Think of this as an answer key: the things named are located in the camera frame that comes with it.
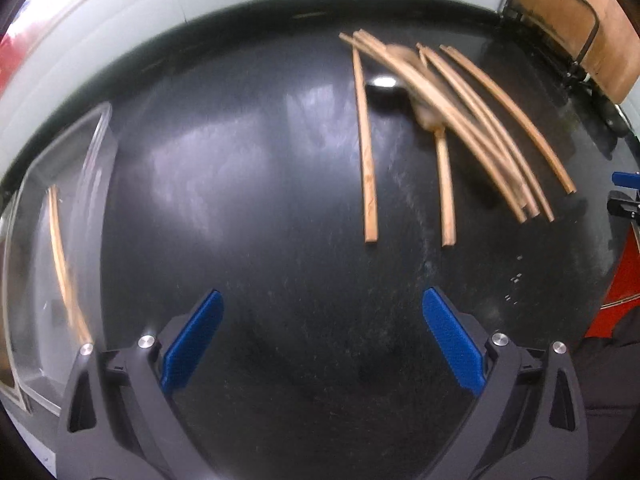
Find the wooden chopstick long crossing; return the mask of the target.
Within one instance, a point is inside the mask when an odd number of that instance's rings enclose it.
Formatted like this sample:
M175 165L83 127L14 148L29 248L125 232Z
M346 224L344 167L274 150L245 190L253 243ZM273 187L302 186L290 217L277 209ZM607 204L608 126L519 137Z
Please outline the wooden chopstick long crossing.
M341 32L338 36L346 44L350 44L390 70L406 84L412 96L431 107L436 117L446 127L454 130L480 162L518 222L524 223L527 220L525 206L521 204L522 199L515 193L516 186L523 184L523 178L506 161L498 148L480 132L480 128L474 125L427 76L426 69L420 62L410 62L408 55L400 54L388 44L382 44L375 37L367 35L364 30L358 30L352 35Z

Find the red stool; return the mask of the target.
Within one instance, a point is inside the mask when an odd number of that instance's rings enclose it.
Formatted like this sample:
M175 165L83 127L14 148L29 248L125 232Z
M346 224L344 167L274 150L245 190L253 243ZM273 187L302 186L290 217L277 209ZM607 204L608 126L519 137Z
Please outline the red stool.
M593 319L585 338L612 338L620 320L639 305L639 248L632 230L628 231L622 258L604 303Z

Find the clear plastic tray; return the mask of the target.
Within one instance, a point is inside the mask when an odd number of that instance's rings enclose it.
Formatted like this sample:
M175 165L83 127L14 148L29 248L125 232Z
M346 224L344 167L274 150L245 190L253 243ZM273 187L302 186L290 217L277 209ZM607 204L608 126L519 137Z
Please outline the clear plastic tray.
M76 356L104 343L101 249L118 142L103 102L28 167L12 204L3 316L29 403L58 414Z

